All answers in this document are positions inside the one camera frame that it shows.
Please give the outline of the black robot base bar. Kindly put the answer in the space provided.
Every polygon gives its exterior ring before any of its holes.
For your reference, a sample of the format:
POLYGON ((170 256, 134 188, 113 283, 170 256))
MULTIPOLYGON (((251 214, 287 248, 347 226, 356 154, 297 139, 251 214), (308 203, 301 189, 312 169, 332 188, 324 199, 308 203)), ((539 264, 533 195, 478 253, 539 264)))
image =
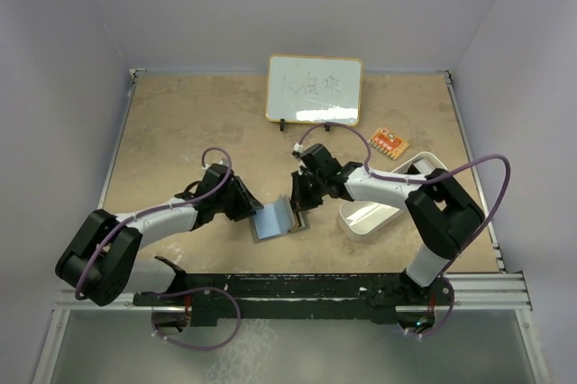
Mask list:
POLYGON ((432 327, 436 309, 454 302, 453 287, 443 277, 420 288, 405 273, 225 274, 169 268, 175 278, 166 291, 137 293, 134 303, 163 314, 174 309, 196 327, 238 317, 432 327))

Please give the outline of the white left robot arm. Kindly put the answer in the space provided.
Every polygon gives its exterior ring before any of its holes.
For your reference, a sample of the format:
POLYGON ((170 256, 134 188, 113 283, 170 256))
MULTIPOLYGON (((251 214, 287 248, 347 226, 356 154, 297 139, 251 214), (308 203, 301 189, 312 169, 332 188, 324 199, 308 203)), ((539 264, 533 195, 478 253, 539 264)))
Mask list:
POLYGON ((212 164, 204 176, 164 204, 140 212, 91 212, 60 256, 55 274, 78 299, 112 303, 126 288, 138 251, 177 233, 192 232, 218 214, 239 222, 263 209, 240 177, 212 164))

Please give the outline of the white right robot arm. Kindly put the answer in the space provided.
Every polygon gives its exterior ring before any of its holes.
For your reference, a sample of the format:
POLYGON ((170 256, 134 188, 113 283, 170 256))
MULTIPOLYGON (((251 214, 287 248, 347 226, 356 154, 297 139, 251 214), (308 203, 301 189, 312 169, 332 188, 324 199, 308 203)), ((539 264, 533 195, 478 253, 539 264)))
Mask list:
POLYGON ((372 202, 407 212, 423 245, 405 268, 402 297, 421 304, 433 293, 434 280, 466 247, 485 221, 481 208, 444 169, 428 175, 371 170, 360 162, 341 164, 322 144, 296 144, 299 160, 291 173, 290 206, 295 213, 312 210, 325 197, 372 202))

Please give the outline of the grey card holder wallet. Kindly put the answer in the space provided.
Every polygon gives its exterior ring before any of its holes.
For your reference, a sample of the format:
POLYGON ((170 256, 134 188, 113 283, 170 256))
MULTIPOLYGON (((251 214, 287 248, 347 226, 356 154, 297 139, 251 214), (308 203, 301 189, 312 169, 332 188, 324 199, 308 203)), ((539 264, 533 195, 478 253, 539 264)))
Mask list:
POLYGON ((276 201, 264 205, 262 210, 250 217, 253 241, 264 242, 308 229, 307 213, 300 213, 304 225, 296 227, 295 213, 292 211, 289 198, 286 195, 279 196, 276 201))

